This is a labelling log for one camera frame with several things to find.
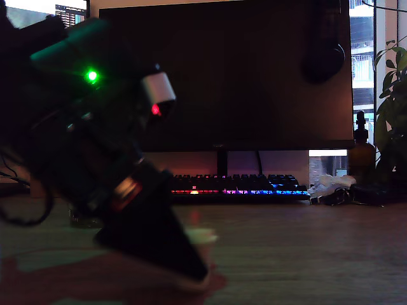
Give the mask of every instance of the computer monitor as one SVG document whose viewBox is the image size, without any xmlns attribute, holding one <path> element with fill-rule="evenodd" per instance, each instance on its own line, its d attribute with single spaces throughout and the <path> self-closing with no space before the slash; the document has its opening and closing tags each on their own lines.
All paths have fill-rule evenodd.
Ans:
<svg viewBox="0 0 407 305">
<path fill-rule="evenodd" d="M 222 1 L 100 10 L 141 62 L 167 72 L 178 104 L 141 141 L 145 151 L 349 148 L 353 141 L 348 1 L 341 1 L 340 72 L 301 72 L 313 1 Z"/>
<path fill-rule="evenodd" d="M 89 0 L 6 0 L 7 17 L 22 29 L 44 20 L 48 15 L 60 16 L 66 27 L 89 17 Z"/>
</svg>

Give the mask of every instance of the cable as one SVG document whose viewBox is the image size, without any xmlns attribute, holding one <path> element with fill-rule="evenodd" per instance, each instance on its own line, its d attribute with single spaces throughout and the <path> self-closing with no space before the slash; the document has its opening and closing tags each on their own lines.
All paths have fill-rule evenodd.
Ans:
<svg viewBox="0 0 407 305">
<path fill-rule="evenodd" d="M 16 226 L 20 227 L 34 227 L 42 223 L 45 219 L 48 218 L 48 216 L 51 214 L 52 208 L 54 207 L 54 200 L 52 197 L 52 192 L 50 191 L 50 188 L 48 186 L 43 185 L 45 193 L 46 193 L 46 199 L 45 199 L 45 211 L 44 214 L 36 220 L 23 220 L 20 218 L 10 218 L 10 216 L 7 214 L 7 212 L 3 209 L 3 207 L 0 205 L 0 219 L 9 223 L 9 224 L 14 224 Z"/>
<path fill-rule="evenodd" d="M 407 11 L 405 10 L 400 10 L 398 8 L 385 8 L 383 6 L 377 6 L 377 5 L 373 5 L 373 4 L 368 4 L 365 1 L 362 1 L 363 4 L 370 6 L 372 8 L 380 8 L 381 10 L 387 10 L 387 11 L 399 11 L 400 13 L 407 13 Z"/>
<path fill-rule="evenodd" d="M 263 166 L 261 165 L 260 152 L 255 151 L 255 153 L 256 153 L 257 163 L 258 163 L 258 166 L 259 166 L 259 175 L 262 175 L 263 174 Z"/>
<path fill-rule="evenodd" d="M 14 173 L 14 175 L 15 175 L 16 177 L 18 177 L 17 172 L 16 172 L 14 169 L 12 169 L 10 166 L 7 165 L 6 159 L 4 158 L 3 155 L 1 155 L 1 159 L 2 159 L 3 164 L 5 165 L 5 167 L 6 167 L 7 169 L 11 170 L 11 171 Z"/>
<path fill-rule="evenodd" d="M 25 186 L 31 186 L 30 182 L 27 182 L 27 181 L 25 181 L 25 180 L 23 180 L 21 178 L 18 178 L 18 177 L 13 177 L 11 175 L 8 175 L 7 173 L 0 172 L 0 176 L 5 177 L 7 179 L 14 180 L 14 181 L 16 181 L 16 182 L 18 182 L 20 184 L 25 185 Z"/>
</svg>

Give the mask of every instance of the brown glass bottle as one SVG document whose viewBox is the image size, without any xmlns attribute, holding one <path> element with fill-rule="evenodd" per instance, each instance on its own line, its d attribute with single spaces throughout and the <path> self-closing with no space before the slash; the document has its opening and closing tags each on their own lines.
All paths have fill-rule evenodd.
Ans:
<svg viewBox="0 0 407 305">
<path fill-rule="evenodd" d="M 364 112 L 357 113 L 357 129 L 354 131 L 355 147 L 349 150 L 348 153 L 348 174 L 353 176 L 357 183 L 365 183 L 369 181 L 375 163 L 376 149 L 368 143 L 369 133 L 364 128 L 366 120 Z"/>
</svg>

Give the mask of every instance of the wooden desk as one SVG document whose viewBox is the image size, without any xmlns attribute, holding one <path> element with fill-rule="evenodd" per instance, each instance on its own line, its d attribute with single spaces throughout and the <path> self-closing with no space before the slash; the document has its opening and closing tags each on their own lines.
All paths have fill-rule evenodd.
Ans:
<svg viewBox="0 0 407 305">
<path fill-rule="evenodd" d="M 27 201 L 9 200 L 25 213 Z M 407 304 L 407 205 L 176 212 L 193 209 L 220 236 L 206 294 L 151 288 L 157 279 L 136 263 L 93 248 L 94 230 L 70 228 L 60 202 L 39 227 L 0 227 L 0 304 Z"/>
</svg>

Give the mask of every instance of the keyboard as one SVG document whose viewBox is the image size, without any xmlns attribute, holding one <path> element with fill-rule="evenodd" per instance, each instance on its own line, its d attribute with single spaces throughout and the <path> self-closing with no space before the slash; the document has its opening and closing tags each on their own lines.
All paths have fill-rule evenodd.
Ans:
<svg viewBox="0 0 407 305">
<path fill-rule="evenodd" d="M 307 187 L 292 175 L 175 175 L 173 203 L 278 203 L 308 200 Z"/>
</svg>

